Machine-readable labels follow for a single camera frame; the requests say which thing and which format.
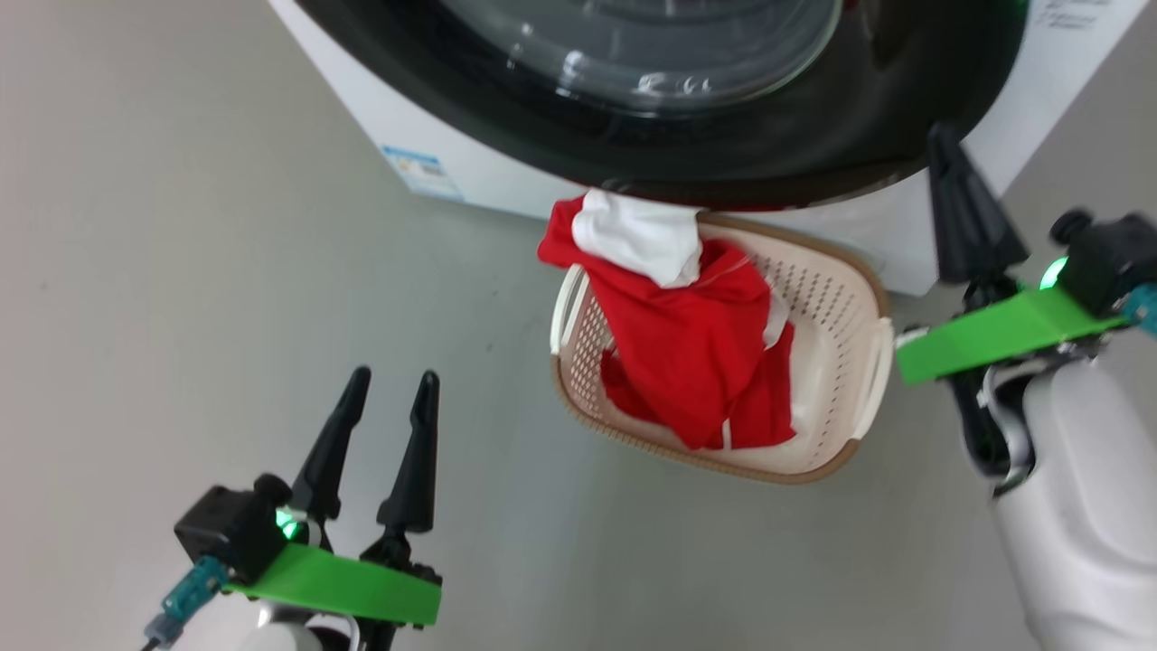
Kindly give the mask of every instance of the black knob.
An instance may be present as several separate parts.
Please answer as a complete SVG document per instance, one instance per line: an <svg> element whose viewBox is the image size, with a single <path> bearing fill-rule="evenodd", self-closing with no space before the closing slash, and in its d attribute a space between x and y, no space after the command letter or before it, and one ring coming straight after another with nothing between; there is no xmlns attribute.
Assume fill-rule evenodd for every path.
<svg viewBox="0 0 1157 651"><path fill-rule="evenodd" d="M257 481L253 482L253 491L265 496L274 506L281 506L293 497L293 489L289 488L289 484L281 481L281 478L268 473L257 478Z"/></svg>
<svg viewBox="0 0 1157 651"><path fill-rule="evenodd" d="M1073 237L1090 225L1092 225L1092 214L1085 208L1073 208L1053 223L1048 229L1048 236L1057 244L1067 246L1073 242Z"/></svg>

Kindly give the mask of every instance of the green light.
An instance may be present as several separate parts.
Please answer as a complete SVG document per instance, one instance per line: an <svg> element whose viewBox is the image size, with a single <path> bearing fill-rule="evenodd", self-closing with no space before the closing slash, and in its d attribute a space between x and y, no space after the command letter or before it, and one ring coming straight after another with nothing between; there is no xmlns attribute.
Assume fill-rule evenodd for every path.
<svg viewBox="0 0 1157 651"><path fill-rule="evenodd" d="M1069 260L1069 256L1057 258L1053 264L1048 265L1045 269L1045 274L1040 276L1040 288L1047 289L1056 283L1056 276L1061 274L1061 269L1064 268L1064 262Z"/></svg>
<svg viewBox="0 0 1157 651"><path fill-rule="evenodd" d="M297 526L301 523L294 520L293 516L286 513L285 511L278 511L275 518L278 526L281 527L281 533L285 534L286 539L292 540L293 534L297 533Z"/></svg>

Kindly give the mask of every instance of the blue and white sticker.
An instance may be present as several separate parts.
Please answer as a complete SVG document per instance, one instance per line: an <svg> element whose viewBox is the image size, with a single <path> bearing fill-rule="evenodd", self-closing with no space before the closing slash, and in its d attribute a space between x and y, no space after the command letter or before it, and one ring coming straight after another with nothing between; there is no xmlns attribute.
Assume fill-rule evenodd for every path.
<svg viewBox="0 0 1157 651"><path fill-rule="evenodd" d="M386 146L382 146L382 153L411 192L462 200L462 192L436 157Z"/></svg>

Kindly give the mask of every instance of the washing machine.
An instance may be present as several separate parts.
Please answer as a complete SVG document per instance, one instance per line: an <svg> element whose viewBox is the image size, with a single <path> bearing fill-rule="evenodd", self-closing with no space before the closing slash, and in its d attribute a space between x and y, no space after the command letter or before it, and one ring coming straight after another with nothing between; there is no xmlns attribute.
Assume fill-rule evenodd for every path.
<svg viewBox="0 0 1157 651"><path fill-rule="evenodd" d="M735 213L921 294L928 126L967 133L1003 192L1145 1L271 3L414 192L540 219L592 186Z"/></svg>

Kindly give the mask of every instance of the washing machine door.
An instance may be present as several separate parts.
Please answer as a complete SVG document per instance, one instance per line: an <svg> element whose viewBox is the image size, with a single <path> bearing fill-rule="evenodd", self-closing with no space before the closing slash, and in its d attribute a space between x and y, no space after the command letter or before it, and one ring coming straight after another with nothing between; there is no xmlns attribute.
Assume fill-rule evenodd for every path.
<svg viewBox="0 0 1157 651"><path fill-rule="evenodd" d="M1022 0L297 0L383 81L572 180L720 209L805 205L971 128Z"/></svg>

